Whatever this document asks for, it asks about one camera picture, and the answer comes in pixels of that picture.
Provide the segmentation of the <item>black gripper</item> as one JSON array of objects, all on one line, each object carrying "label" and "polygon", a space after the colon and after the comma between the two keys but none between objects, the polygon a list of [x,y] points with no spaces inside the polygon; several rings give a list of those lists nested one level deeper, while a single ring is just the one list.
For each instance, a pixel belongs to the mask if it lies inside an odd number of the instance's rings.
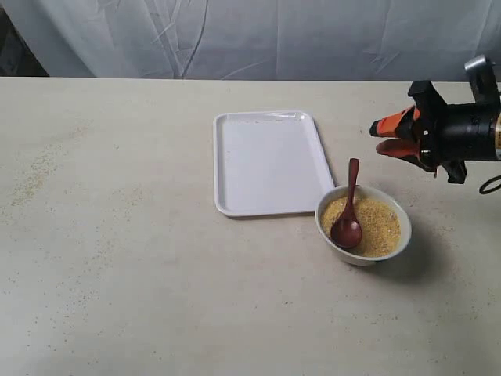
[{"label": "black gripper", "polygon": [[495,81],[470,83],[473,103],[449,104],[431,81],[415,81],[408,96],[415,106],[375,121],[369,128],[373,137],[414,138],[418,142],[387,139],[376,146],[380,155],[404,161],[420,161],[434,170],[443,167],[449,183],[464,183],[468,161],[500,159],[500,94]]}]

